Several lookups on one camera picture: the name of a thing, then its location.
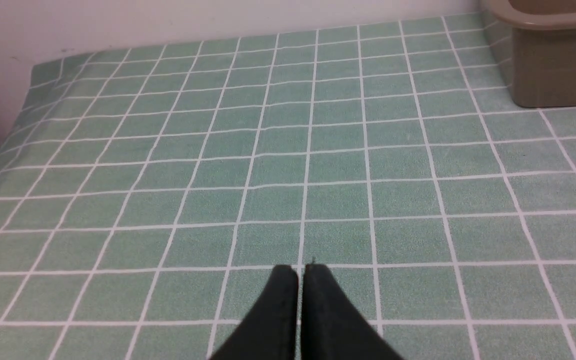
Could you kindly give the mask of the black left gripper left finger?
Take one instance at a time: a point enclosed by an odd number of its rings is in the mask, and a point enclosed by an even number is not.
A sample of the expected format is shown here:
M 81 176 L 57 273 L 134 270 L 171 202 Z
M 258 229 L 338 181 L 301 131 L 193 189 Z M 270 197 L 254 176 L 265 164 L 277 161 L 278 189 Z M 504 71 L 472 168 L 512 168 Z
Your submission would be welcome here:
M 296 353 L 298 275 L 276 265 L 243 320 L 212 360 L 293 360 Z

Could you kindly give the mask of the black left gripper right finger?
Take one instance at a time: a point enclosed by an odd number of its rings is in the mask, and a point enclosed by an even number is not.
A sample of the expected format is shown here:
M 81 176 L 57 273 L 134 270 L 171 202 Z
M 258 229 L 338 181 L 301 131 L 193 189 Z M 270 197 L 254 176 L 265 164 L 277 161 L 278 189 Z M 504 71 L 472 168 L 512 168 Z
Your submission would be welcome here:
M 302 277 L 303 360 L 401 360 L 346 296 L 324 264 L 307 264 Z

